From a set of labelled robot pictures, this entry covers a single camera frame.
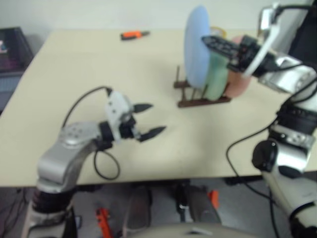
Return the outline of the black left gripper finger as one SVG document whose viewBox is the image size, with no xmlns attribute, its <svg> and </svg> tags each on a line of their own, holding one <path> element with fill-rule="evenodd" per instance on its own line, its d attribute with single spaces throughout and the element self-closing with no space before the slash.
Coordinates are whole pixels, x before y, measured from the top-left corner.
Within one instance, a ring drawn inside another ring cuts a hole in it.
<svg viewBox="0 0 317 238">
<path fill-rule="evenodd" d="M 144 142 L 144 141 L 150 140 L 150 139 L 156 137 L 157 135 L 159 135 L 160 133 L 162 133 L 165 129 L 166 129 L 166 126 L 160 126 L 160 127 L 153 128 L 153 129 L 149 130 L 148 132 L 146 132 L 145 134 L 141 134 L 137 140 L 139 142 Z"/>
<path fill-rule="evenodd" d="M 152 107 L 153 107 L 153 104 L 149 104 L 149 103 L 134 104 L 133 105 L 133 113 L 138 114 L 138 113 L 144 112 Z"/>
</svg>

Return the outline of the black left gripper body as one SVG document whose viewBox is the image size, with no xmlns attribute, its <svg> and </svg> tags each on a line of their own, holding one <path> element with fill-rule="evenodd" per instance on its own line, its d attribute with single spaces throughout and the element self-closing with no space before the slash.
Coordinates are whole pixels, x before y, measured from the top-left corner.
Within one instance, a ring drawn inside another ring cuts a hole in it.
<svg viewBox="0 0 317 238">
<path fill-rule="evenodd" d="M 122 139 L 139 139 L 139 132 L 135 127 L 136 121 L 131 114 L 124 114 L 119 126 L 119 134 Z"/>
</svg>

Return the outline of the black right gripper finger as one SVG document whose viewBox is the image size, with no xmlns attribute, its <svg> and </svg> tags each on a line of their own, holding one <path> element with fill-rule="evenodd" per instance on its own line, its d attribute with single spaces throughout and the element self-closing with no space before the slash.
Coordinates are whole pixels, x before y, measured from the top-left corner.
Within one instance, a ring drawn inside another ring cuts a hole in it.
<svg viewBox="0 0 317 238">
<path fill-rule="evenodd" d="M 227 59 L 239 60 L 239 44 L 229 41 L 220 36 L 203 36 L 202 42 L 212 52 L 215 52 Z"/>
</svg>

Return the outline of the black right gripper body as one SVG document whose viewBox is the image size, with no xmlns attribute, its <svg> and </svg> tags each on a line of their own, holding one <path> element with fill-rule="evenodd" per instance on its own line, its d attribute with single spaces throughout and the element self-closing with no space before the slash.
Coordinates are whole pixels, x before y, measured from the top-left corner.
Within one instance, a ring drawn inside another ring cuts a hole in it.
<svg viewBox="0 0 317 238">
<path fill-rule="evenodd" d="M 256 38 L 244 35 L 239 43 L 227 42 L 230 53 L 227 69 L 233 72 L 245 72 L 260 47 Z"/>
</svg>

